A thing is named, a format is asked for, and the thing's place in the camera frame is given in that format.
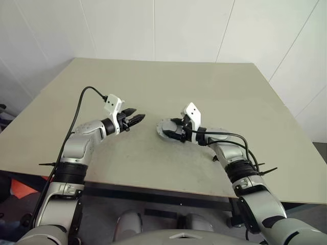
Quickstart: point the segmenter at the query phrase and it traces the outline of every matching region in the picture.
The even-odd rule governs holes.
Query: floor
[[[14,196],[0,204],[0,212],[5,213],[4,220],[7,222],[21,218],[27,212],[33,210],[38,194],[31,194],[21,200]],[[162,211],[176,212],[186,215],[197,213],[205,217],[218,233],[244,239],[245,228],[229,228],[225,221],[230,212],[223,212],[215,209],[194,208],[177,205],[147,203],[132,200],[101,198],[84,196],[83,219],[79,231],[79,237],[84,245],[105,245],[110,244],[117,218],[126,210],[135,210],[142,214],[144,231],[158,229],[174,229],[176,219],[144,215],[145,209],[156,209]],[[288,217],[298,218],[309,225],[327,233],[327,205],[304,205],[289,211]],[[260,242],[263,239],[260,235],[249,234],[249,239]]]

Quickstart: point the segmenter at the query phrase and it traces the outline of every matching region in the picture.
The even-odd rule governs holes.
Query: white mounting bracket
[[[109,119],[112,121],[116,135],[120,133],[117,114],[121,111],[121,107],[125,101],[118,98],[116,95],[110,94],[107,98],[104,109],[109,112]]]
[[[192,102],[185,107],[181,114],[182,116],[187,115],[191,119],[192,130],[197,131],[199,129],[201,126],[201,112]],[[196,133],[192,133],[192,143],[197,144]]]

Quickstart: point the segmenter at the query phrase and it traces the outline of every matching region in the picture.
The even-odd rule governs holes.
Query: cable
[[[75,111],[75,115],[74,115],[74,118],[73,118],[73,121],[71,123],[71,126],[69,127],[68,131],[67,131],[67,134],[66,134],[66,137],[61,145],[61,148],[60,148],[60,151],[59,151],[59,155],[57,157],[57,161],[55,163],[55,166],[53,167],[49,177],[48,177],[48,180],[46,181],[45,183],[45,186],[40,194],[40,197],[38,198],[37,202],[36,202],[36,205],[35,205],[35,208],[34,208],[34,211],[33,211],[33,215],[31,217],[31,220],[30,220],[30,223],[29,223],[29,230],[31,230],[33,228],[33,222],[34,222],[34,219],[36,218],[36,214],[40,208],[40,204],[41,202],[43,202],[43,199],[44,199],[44,196],[46,194],[46,191],[48,190],[48,187],[49,187],[49,184],[50,184],[50,181],[52,179],[52,176],[55,174],[56,172],[56,169],[57,169],[57,166],[58,166],[58,163],[60,162],[60,159],[61,159],[61,156],[62,156],[62,153],[63,153],[63,149],[65,147],[65,144],[66,144],[66,141],[69,139],[70,135],[72,134],[72,130],[73,130],[73,127],[75,125],[75,122],[76,122],[76,119],[77,119],[77,116],[78,116],[78,113],[80,111],[80,107],[81,107],[81,104],[82,104],[82,100],[83,100],[83,96],[84,96],[84,93],[86,90],[88,89],[93,89],[99,96],[101,96],[101,98],[104,100],[104,101],[107,101],[107,98],[108,96],[104,96],[102,95],[97,89],[95,89],[94,87],[91,87],[91,86],[87,86],[85,87],[82,92],[81,92],[81,95],[79,97],[79,100],[78,100],[78,104],[77,104],[77,107],[76,107],[76,111]]]
[[[210,145],[210,144],[214,144],[214,143],[230,143],[230,144],[235,144],[235,145],[240,146],[240,147],[245,149],[245,146],[243,146],[242,144],[239,144],[239,143],[233,142],[233,141],[229,141],[229,140],[215,140],[215,141],[211,141],[211,142],[207,143],[206,145]],[[254,161],[256,170],[258,172],[260,172],[259,164],[258,164],[254,154],[250,150],[249,150],[249,154],[250,154],[250,156],[252,157],[252,159]]]
[[[246,139],[245,139],[242,135],[234,134],[234,133],[225,133],[225,132],[195,131],[195,130],[189,129],[189,128],[187,128],[187,127],[183,127],[183,129],[184,129],[184,130],[188,130],[188,131],[190,131],[190,132],[192,132],[192,133],[197,133],[197,134],[216,134],[216,135],[229,135],[229,136],[238,137],[238,138],[240,138],[241,140],[243,140],[244,145],[245,145],[245,154],[246,154],[246,158],[247,158],[247,160],[250,160],[250,158],[249,158],[249,147],[248,147],[248,144],[247,144]]]
[[[248,241],[249,240],[249,230],[246,229],[245,231],[245,239]]]

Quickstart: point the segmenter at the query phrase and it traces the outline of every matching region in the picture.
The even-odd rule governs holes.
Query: red object
[[[34,190],[33,188],[24,185],[22,182],[19,182],[18,180],[11,180],[11,191],[14,196],[16,196],[18,199],[21,199],[23,197],[26,197],[29,194],[36,193],[37,190]]]

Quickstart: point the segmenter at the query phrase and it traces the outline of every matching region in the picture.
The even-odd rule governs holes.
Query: table
[[[0,134],[0,169],[48,175],[85,86],[113,93],[145,119],[94,152],[85,180],[102,184],[235,197],[214,153],[156,134],[162,118],[180,117],[189,102],[202,126],[248,140],[264,176],[283,202],[327,203],[326,164],[253,64],[179,63],[77,58]],[[103,101],[88,91],[76,125],[103,119]]]

